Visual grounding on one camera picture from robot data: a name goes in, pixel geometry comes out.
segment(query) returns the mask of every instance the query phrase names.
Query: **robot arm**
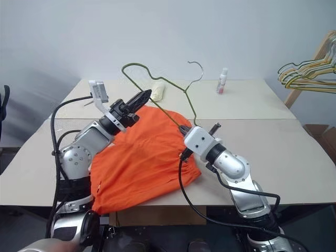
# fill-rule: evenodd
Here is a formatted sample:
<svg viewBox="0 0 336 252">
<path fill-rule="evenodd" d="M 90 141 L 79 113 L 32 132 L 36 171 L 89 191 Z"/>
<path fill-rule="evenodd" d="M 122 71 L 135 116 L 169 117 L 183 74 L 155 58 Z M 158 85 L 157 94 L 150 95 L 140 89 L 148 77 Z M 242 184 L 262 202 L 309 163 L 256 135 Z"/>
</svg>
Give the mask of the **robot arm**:
<svg viewBox="0 0 336 252">
<path fill-rule="evenodd" d="M 67 178 L 61 176 L 51 238 L 36 241 L 19 252 L 82 251 L 92 245 L 98 234 L 99 215 L 91 210 L 89 167 L 93 157 L 112 143 L 115 135 L 139 120 L 135 113 L 147 103 L 151 90 L 139 92 L 127 103 L 118 99 L 108 110 L 103 106 L 108 102 L 104 83 L 89 81 L 89 84 L 93 101 L 104 116 L 91 122 L 76 135 L 73 143 L 59 151 Z"/>
<path fill-rule="evenodd" d="M 262 192 L 261 187 L 251 178 L 248 161 L 229 152 L 220 139 L 212 136 L 219 127 L 220 124 L 216 124 L 209 133 L 201 127 L 192 128 L 184 138 L 184 143 L 190 150 L 186 157 L 192 152 L 199 155 L 203 162 L 208 162 L 206 167 L 209 170 L 219 171 L 228 186 Z M 236 190 L 230 190 L 230 193 L 238 214 L 251 226 L 283 234 L 266 197 Z M 261 231 L 248 232 L 248 241 L 254 251 L 293 251 L 288 240 Z"/>
</svg>

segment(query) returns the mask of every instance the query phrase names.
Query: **table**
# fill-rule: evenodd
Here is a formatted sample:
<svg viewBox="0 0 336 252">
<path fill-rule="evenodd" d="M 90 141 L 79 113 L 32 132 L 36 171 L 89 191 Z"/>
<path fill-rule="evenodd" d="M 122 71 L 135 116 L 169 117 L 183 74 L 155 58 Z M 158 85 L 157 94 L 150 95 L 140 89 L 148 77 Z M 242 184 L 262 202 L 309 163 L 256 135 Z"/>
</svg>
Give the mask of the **table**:
<svg viewBox="0 0 336 252">
<path fill-rule="evenodd" d="M 127 101 L 136 92 L 131 84 L 106 81 L 110 101 Z M 177 81 L 186 85 L 186 81 Z M 263 80 L 228 81 L 225 93 L 215 93 L 217 81 L 201 81 L 190 88 L 190 97 L 198 115 L 198 123 L 210 129 L 215 122 L 222 127 L 216 136 L 233 153 L 245 157 L 251 165 L 252 178 L 267 192 L 281 196 L 282 204 L 314 204 L 336 202 L 336 168 L 321 146 L 302 128 L 295 116 Z M 87 96 L 89 86 L 82 80 L 65 100 Z M 192 113 L 183 94 L 167 87 L 160 103 L 188 119 Z M 82 129 L 102 115 L 94 107 L 83 107 L 88 101 L 72 103 L 61 109 L 56 119 L 56 132 Z M 0 204 L 51 206 L 55 190 L 55 165 L 51 156 L 50 119 L 22 146 L 14 160 L 0 176 Z M 67 136 L 65 144 L 73 138 Z M 195 205 L 232 205 L 228 190 L 222 188 L 213 173 L 196 160 L 202 171 L 186 188 Z M 186 205 L 180 191 L 143 203 L 147 206 Z"/>
</svg>

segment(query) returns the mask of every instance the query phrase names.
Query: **green wire hanger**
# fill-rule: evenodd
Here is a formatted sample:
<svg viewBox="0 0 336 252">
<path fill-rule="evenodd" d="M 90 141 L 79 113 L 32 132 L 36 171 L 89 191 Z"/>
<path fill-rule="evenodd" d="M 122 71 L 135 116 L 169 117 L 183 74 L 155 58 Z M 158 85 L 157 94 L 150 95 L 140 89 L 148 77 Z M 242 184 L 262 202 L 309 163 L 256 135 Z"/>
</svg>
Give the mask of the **green wire hanger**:
<svg viewBox="0 0 336 252">
<path fill-rule="evenodd" d="M 193 80 L 193 81 L 191 81 L 190 82 L 190 84 L 185 88 L 185 89 L 183 89 L 183 88 L 181 88 L 180 86 L 178 86 L 177 84 L 175 84 L 175 83 L 173 83 L 172 81 L 170 81 L 170 80 L 168 80 L 168 79 L 166 79 L 166 78 L 164 78 L 164 77 L 162 77 L 162 76 L 159 76 L 159 77 L 154 77 L 154 76 L 152 76 L 152 74 L 151 74 L 151 72 L 149 71 L 149 68 L 147 67 L 147 66 L 145 66 L 145 65 L 143 65 L 143 64 L 140 64 L 140 63 L 129 63 L 129 64 L 126 64 L 126 65 L 124 65 L 122 68 L 121 68 L 121 71 L 122 71 L 122 73 L 138 88 L 138 89 L 140 89 L 141 91 L 143 91 L 142 90 L 142 88 L 127 74 L 127 73 L 125 73 L 125 69 L 126 68 L 128 68 L 128 67 L 130 67 L 130 66 L 139 66 L 139 67 L 142 67 L 142 68 L 144 68 L 144 69 L 146 69 L 147 70 L 147 73 L 148 73 L 148 75 L 150 76 L 150 78 L 152 79 L 152 80 L 164 80 L 164 81 L 166 81 L 166 82 L 168 82 L 170 85 L 172 85 L 172 86 L 174 86 L 175 88 L 177 88 L 177 89 L 180 89 L 184 94 L 185 94 L 185 96 L 187 97 L 187 100 L 188 100 L 188 103 L 189 103 L 189 105 L 190 105 L 190 108 L 191 108 L 191 110 L 193 111 L 193 113 L 194 113 L 194 125 L 195 126 L 197 126 L 197 124 L 196 124 L 196 117 L 197 117 L 197 115 L 196 115 L 196 112 L 195 112 L 195 109 L 194 109 L 194 107 L 193 107 L 193 105 L 192 105 L 192 103 L 191 103 L 191 100 L 190 100 L 190 98 L 189 98 L 189 96 L 188 96 L 188 94 L 187 94 L 187 90 L 188 90 L 188 88 L 191 86 L 191 84 L 192 83 L 194 83 L 194 82 L 197 82 L 197 81 L 199 81 L 199 80 L 201 80 L 202 79 L 202 77 L 203 77 L 203 73 L 204 73 L 204 70 L 203 70 L 203 67 L 201 66 L 201 64 L 200 63 L 198 63 L 197 61 L 188 61 L 188 63 L 189 64 L 192 64 L 192 63 L 196 63 L 196 64 L 198 64 L 199 66 L 200 66 L 200 68 L 201 68 L 201 70 L 202 70 L 202 75 L 197 79 L 197 80 Z M 181 125 L 179 125 L 178 124 L 178 122 L 176 122 L 160 105 L 158 105 L 158 103 L 157 102 L 155 102 L 155 101 L 153 101 L 152 100 L 152 98 L 150 98 L 151 99 L 151 101 L 159 108 L 159 109 L 161 109 L 178 127 L 180 127 Z"/>
</svg>

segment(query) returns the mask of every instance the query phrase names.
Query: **wire hanger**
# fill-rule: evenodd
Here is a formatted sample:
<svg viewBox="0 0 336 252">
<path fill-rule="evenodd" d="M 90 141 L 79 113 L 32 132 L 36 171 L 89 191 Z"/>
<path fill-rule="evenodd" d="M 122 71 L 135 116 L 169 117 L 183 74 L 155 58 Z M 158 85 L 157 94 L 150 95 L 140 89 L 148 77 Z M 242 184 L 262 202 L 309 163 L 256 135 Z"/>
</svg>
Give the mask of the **wire hanger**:
<svg viewBox="0 0 336 252">
<path fill-rule="evenodd" d="M 336 81 L 315 80 L 326 73 L 336 74 L 336 31 L 329 35 L 319 52 L 324 53 L 322 59 L 282 66 L 278 70 L 278 80 L 289 89 L 336 93 Z"/>
<path fill-rule="evenodd" d="M 194 114 L 194 120 L 193 120 L 193 122 L 194 122 L 194 125 L 195 126 L 197 126 L 197 123 L 196 123 L 196 118 L 197 118 L 197 115 L 196 115 L 196 111 L 195 111 L 195 109 L 194 109 L 194 107 L 193 107 L 193 105 L 192 105 L 192 102 L 191 102 L 191 100 L 190 100 L 190 97 L 189 97 L 189 95 L 188 95 L 188 93 L 187 93 L 187 90 L 188 90 L 188 88 L 191 86 L 191 84 L 192 83 L 195 83 L 195 82 L 197 82 L 197 81 L 200 81 L 201 79 L 202 79 L 202 77 L 203 77 L 203 73 L 204 73 L 204 70 L 203 70 L 203 67 L 201 66 L 201 64 L 200 63 L 198 63 L 197 61 L 188 61 L 188 63 L 189 64 L 192 64 L 192 63 L 196 63 L 196 64 L 198 64 L 199 65 L 199 67 L 201 68 L 201 70 L 202 70 L 202 74 L 201 74 L 201 76 L 198 78 L 198 79 L 196 79 L 196 80 L 193 80 L 193 81 L 191 81 L 190 83 L 189 83 L 189 85 L 185 88 L 185 89 L 183 89 L 183 88 L 181 88 L 179 85 L 177 85 L 177 84 L 175 84 L 175 83 L 173 83 L 172 81 L 170 81 L 170 80 L 168 80 L 168 79 L 166 79 L 166 78 L 164 78 L 164 77 L 162 77 L 162 76 L 159 76 L 159 77 L 154 77 L 154 76 L 152 76 L 152 74 L 151 74 L 151 72 L 150 72 L 150 70 L 149 70 L 149 68 L 147 67 L 147 66 L 145 66 L 145 65 L 143 65 L 143 64 L 140 64 L 140 63 L 129 63 L 129 64 L 126 64 L 126 65 L 124 65 L 122 68 L 121 68 L 121 72 L 138 88 L 138 89 L 140 89 L 141 91 L 143 91 L 142 90 L 142 88 L 125 72 L 125 69 L 126 68 L 128 68 L 128 67 L 130 67 L 130 66 L 139 66 L 139 67 L 142 67 L 142 68 L 144 68 L 144 69 L 146 69 L 146 71 L 147 71 L 147 73 L 148 73 L 148 75 L 149 75 L 149 77 L 152 79 L 152 80 L 164 80 L 164 81 L 166 81 L 166 82 L 168 82 L 170 85 L 172 85 L 173 87 L 175 87 L 175 88 L 177 88 L 177 89 L 179 89 L 179 90 L 181 90 L 184 94 L 185 94 L 185 96 L 186 96 L 186 98 L 187 98 L 187 100 L 188 100 L 188 103 L 189 103 L 189 105 L 190 105 L 190 108 L 191 108 L 191 110 L 193 111 L 193 114 Z M 164 112 L 178 127 L 180 127 L 181 125 L 179 125 L 178 124 L 178 122 L 176 122 L 156 101 L 153 101 L 151 98 L 150 98 L 150 100 L 159 108 L 159 109 L 161 109 L 162 110 L 162 112 Z"/>
</svg>

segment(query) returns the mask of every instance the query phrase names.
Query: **orange shirt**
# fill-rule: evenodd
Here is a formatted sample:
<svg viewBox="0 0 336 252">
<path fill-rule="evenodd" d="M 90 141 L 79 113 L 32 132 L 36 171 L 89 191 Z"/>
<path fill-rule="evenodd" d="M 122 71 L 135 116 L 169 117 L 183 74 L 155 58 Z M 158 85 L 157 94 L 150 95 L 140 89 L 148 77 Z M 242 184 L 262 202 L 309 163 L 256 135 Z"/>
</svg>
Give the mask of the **orange shirt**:
<svg viewBox="0 0 336 252">
<path fill-rule="evenodd" d="M 179 124 L 191 126 L 180 114 L 167 112 Z M 137 115 L 139 121 L 93 159 L 92 209 L 99 214 L 120 211 L 180 188 L 179 154 L 185 145 L 178 127 L 158 108 L 144 106 Z M 193 156 L 183 163 L 183 185 L 200 174 Z"/>
</svg>

